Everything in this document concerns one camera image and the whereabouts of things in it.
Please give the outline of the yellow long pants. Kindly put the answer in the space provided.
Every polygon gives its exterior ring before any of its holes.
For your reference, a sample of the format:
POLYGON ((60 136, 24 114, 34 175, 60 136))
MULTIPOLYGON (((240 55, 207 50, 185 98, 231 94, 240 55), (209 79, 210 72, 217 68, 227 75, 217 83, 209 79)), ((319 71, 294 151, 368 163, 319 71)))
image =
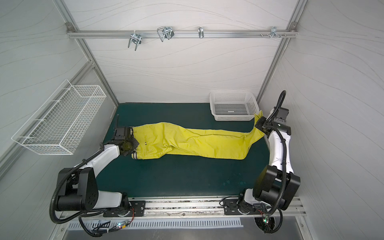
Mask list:
POLYGON ((164 155, 243 160, 251 146, 265 135, 256 127, 242 133, 186 129, 166 122, 134 127, 133 134, 139 143, 131 154, 135 160, 159 159, 164 155))

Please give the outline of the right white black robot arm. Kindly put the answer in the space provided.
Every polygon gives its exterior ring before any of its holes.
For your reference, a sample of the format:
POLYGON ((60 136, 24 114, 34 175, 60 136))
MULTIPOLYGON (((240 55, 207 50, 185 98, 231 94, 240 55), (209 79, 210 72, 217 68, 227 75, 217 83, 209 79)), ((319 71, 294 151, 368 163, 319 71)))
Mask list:
POLYGON ((274 107, 267 118, 257 121, 256 127, 267 135, 270 158, 252 189, 246 189, 237 202, 241 214, 262 212, 267 209, 257 209, 262 203, 268 204, 269 211, 286 210, 295 196, 301 179, 294 174, 290 160, 290 140, 292 131, 286 125, 289 110, 274 107))

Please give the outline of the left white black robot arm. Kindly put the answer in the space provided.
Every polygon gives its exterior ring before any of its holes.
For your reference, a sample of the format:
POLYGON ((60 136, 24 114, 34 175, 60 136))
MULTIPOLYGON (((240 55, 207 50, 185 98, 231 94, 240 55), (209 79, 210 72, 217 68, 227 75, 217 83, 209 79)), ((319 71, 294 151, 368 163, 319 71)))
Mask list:
POLYGON ((136 152, 139 146, 131 127, 116 127, 112 140, 100 144, 91 157, 72 168, 64 168, 58 174, 50 212, 118 209, 129 211, 132 207, 127 194, 99 190, 97 176, 113 160, 136 152))

